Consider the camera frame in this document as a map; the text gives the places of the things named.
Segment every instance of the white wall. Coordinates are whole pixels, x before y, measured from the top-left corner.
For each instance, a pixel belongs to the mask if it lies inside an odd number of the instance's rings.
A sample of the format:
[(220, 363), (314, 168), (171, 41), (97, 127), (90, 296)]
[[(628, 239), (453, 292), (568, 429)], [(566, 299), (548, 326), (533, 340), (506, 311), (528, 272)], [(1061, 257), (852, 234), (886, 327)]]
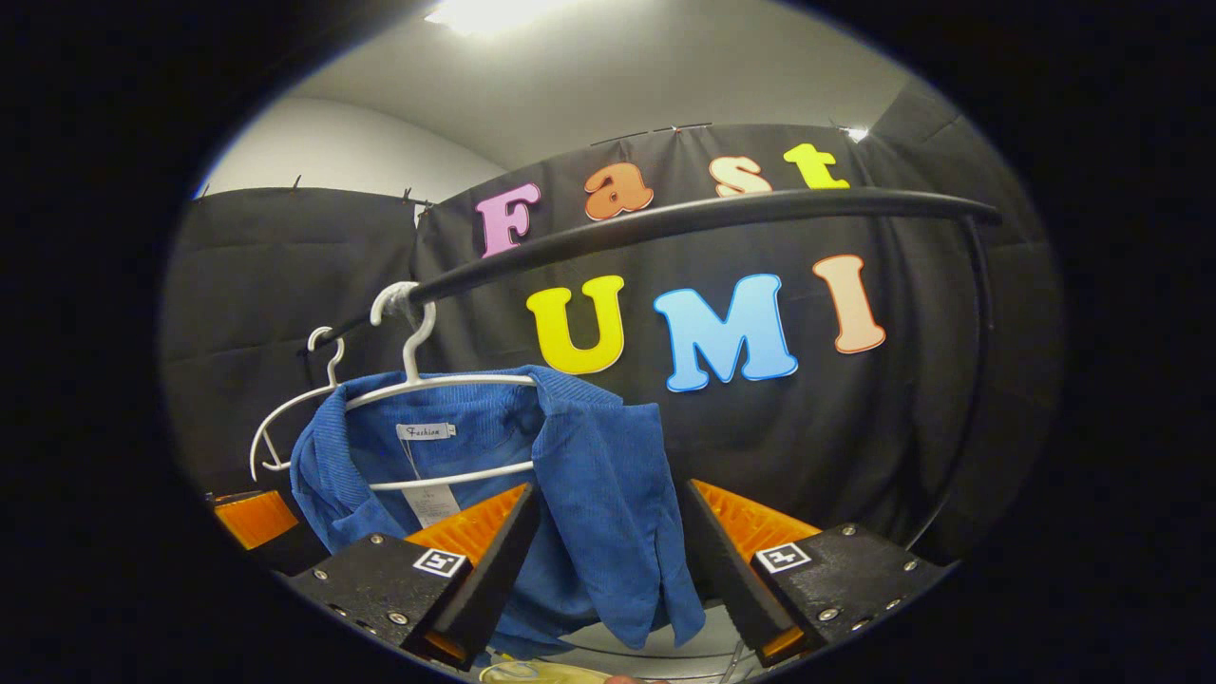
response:
[(247, 187), (358, 190), (440, 202), (506, 173), (404, 120), (330, 100), (285, 97), (254, 119), (198, 194)]

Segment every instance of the white ceiling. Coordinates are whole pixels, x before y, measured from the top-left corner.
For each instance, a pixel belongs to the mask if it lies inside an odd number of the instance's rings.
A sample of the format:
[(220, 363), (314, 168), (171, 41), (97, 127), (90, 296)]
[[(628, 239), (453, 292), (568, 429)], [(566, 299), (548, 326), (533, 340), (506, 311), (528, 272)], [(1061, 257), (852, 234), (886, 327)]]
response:
[(422, 16), (291, 95), (376, 110), (514, 169), (666, 125), (869, 127), (910, 78), (769, 0), (584, 0), (494, 37)]

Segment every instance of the clothes rail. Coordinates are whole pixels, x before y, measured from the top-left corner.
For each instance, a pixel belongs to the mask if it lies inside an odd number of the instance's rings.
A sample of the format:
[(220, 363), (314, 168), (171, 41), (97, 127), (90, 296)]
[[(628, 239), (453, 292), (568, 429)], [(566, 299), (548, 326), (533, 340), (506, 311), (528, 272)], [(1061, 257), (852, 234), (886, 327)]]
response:
[[(516, 273), (662, 237), (749, 223), (827, 217), (941, 218), (957, 222), (970, 218), (975, 226), (1001, 224), (1001, 213), (989, 204), (910, 190), (777, 190), (715, 197), (627, 213), (531, 240), (443, 273), (411, 290), (407, 301), (422, 305)], [(368, 325), (366, 315), (334, 326), (316, 341), (315, 349), (364, 325)], [(309, 351), (305, 347), (297, 353), (308, 355)]]

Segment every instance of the clothing tag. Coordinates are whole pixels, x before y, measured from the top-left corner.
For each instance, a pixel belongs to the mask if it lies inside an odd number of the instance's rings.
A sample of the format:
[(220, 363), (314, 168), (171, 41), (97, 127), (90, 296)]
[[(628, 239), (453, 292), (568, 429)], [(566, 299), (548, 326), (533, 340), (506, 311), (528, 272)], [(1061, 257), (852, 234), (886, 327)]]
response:
[(452, 497), (452, 488), (446, 484), (402, 489), (401, 494), (405, 495), (413, 515), (418, 516), (423, 529), (460, 512), (456, 497)]
[(396, 426), (399, 439), (446, 439), (456, 437), (456, 426), (450, 422), (428, 422), (423, 425)]

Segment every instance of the foam letter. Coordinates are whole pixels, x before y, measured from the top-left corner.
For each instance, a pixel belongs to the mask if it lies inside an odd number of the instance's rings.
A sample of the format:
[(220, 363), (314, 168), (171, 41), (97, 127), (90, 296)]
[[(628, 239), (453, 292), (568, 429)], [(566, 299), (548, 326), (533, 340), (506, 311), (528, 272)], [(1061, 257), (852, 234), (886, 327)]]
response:
[(540, 201), (540, 187), (535, 183), (520, 185), (514, 190), (508, 190), (502, 195), (482, 200), (477, 204), (485, 224), (485, 253), (482, 258), (506, 252), (519, 245), (511, 240), (511, 231), (523, 237), (528, 235), (528, 207), (525, 204), (511, 208), (517, 202), (535, 204)]
[(866, 299), (866, 288), (861, 284), (861, 257), (841, 254), (820, 260), (811, 270), (828, 284), (832, 302), (837, 308), (837, 320), (840, 321), (840, 336), (837, 337), (837, 352), (856, 354), (873, 349), (886, 340), (886, 331), (874, 323), (874, 314)]
[(787, 162), (798, 164), (798, 170), (803, 173), (803, 180), (812, 190), (828, 187), (849, 187), (848, 180), (837, 180), (828, 172), (828, 164), (835, 164), (835, 157), (827, 152), (820, 152), (810, 142), (803, 142), (783, 157)]
[(593, 277), (582, 285), (582, 293), (596, 304), (599, 324), (599, 342), (590, 349), (579, 349), (570, 342), (570, 321), (565, 318), (569, 290), (553, 287), (528, 297), (528, 308), (536, 314), (536, 338), (545, 363), (570, 375), (599, 372), (617, 363), (625, 349), (625, 329), (617, 301), (617, 292), (624, 286), (625, 280), (619, 275)]
[(659, 295), (654, 310), (668, 318), (671, 331), (671, 359), (675, 372), (668, 389), (691, 392), (709, 385), (709, 374), (697, 365), (699, 351), (722, 382), (734, 376), (743, 343), (748, 344), (748, 363), (743, 377), (769, 380), (798, 370), (798, 359), (786, 348), (777, 310), (781, 279), (771, 274), (749, 275), (734, 285), (726, 320), (709, 308), (696, 290), (674, 290)]
[(610, 219), (621, 212), (636, 212), (654, 200), (654, 191), (642, 180), (642, 169), (625, 162), (591, 174), (582, 189), (591, 192), (586, 209), (591, 220)]
[(759, 174), (760, 164), (748, 157), (719, 157), (709, 163), (709, 175), (719, 183), (719, 197), (744, 192), (772, 192), (772, 185)]

